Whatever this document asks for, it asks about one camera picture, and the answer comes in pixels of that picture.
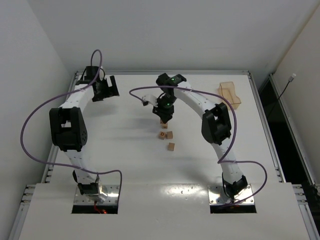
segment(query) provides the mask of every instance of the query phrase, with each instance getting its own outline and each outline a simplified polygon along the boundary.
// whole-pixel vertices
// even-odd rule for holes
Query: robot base
[[[242,190],[234,197],[234,201],[236,202],[238,200],[247,198],[252,195],[252,193],[252,188],[249,184],[246,189]],[[257,213],[255,199],[253,196],[234,206],[222,206],[231,202],[231,199],[226,196],[222,184],[208,186],[208,195],[210,212],[212,214]]]
[[[107,198],[104,202],[95,202],[85,195],[81,195],[79,188],[76,188],[73,200],[73,214],[99,214],[99,211],[106,211],[107,214],[118,214],[119,185],[103,185],[103,192]]]

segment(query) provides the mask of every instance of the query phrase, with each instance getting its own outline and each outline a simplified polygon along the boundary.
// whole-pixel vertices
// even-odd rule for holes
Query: metal plate
[[[119,195],[119,185],[103,185],[107,189],[107,198],[104,202],[98,202],[97,206],[117,206],[118,205],[118,195]],[[74,200],[74,206],[88,206],[94,205],[94,201],[88,197],[81,195],[80,190],[76,187]]]
[[[236,195],[235,202],[238,200],[242,200],[252,195],[252,187],[248,185],[246,189],[242,190],[238,195]],[[231,202],[230,198],[226,196],[224,193],[224,189],[222,184],[211,185],[208,186],[208,194],[209,194],[209,204],[210,206],[219,206],[224,204],[229,204]],[[255,205],[254,197],[250,197],[247,200],[239,203],[240,206],[247,206],[247,205]]]

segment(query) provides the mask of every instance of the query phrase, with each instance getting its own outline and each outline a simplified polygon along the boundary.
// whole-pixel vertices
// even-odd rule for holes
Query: gray wall
[[[30,160],[20,147],[23,122],[50,96],[66,91],[70,80],[28,2],[1,0],[0,240],[9,236],[25,185],[40,181],[44,167]],[[25,134],[27,148],[43,160],[51,145],[48,110],[58,104],[39,111]]]
[[[275,70],[319,0],[28,0],[71,71]]]
[[[292,73],[296,73],[296,78],[282,98],[304,145],[311,170],[320,183],[320,7],[274,74],[280,91]]]

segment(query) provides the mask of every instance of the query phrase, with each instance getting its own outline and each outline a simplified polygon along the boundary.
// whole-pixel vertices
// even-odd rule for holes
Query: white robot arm
[[[214,104],[203,95],[193,92],[192,86],[180,74],[169,77],[164,73],[158,77],[156,83],[159,86],[174,86],[190,89],[190,91],[177,88],[161,88],[164,94],[156,100],[152,95],[145,95],[142,98],[145,101],[143,104],[147,105],[151,103],[153,105],[152,112],[166,123],[173,116],[176,99],[182,100],[202,119],[202,135],[212,145],[217,157],[220,159],[230,145],[231,123],[227,106],[224,103]],[[234,196],[242,189],[245,189],[248,183],[238,164],[235,163],[236,156],[232,150],[230,150],[224,160],[232,161],[221,162],[221,167],[226,194],[231,199],[234,199]]]
[[[74,90],[82,89],[90,83],[98,70],[97,66],[87,66],[85,68],[86,75],[84,72],[77,81]],[[86,155],[85,145],[88,133],[82,112],[91,100],[97,102],[104,98],[119,96],[115,77],[110,77],[112,86],[108,86],[102,72],[100,69],[100,77],[92,86],[71,94],[60,107],[52,108],[49,112],[53,144],[59,146],[60,150],[68,156],[72,165],[92,172],[97,171],[90,165]],[[97,202],[105,201],[107,195],[100,184],[99,176],[81,169],[75,169],[73,172],[73,178],[77,182],[80,193]]]

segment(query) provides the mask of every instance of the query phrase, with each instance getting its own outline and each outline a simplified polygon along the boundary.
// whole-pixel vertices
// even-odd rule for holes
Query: white wall
[[[274,74],[280,90],[292,73],[296,73],[296,78],[282,98],[289,108],[316,180],[320,183],[320,7]]]
[[[258,86],[319,0],[28,0],[72,71],[238,69]]]
[[[66,91],[70,80],[28,2],[1,0],[0,240],[9,237],[25,185],[39,182],[44,167],[20,147],[23,122],[40,103]],[[27,127],[26,146],[43,160],[51,145],[48,111],[57,105],[56,101],[44,107]]]

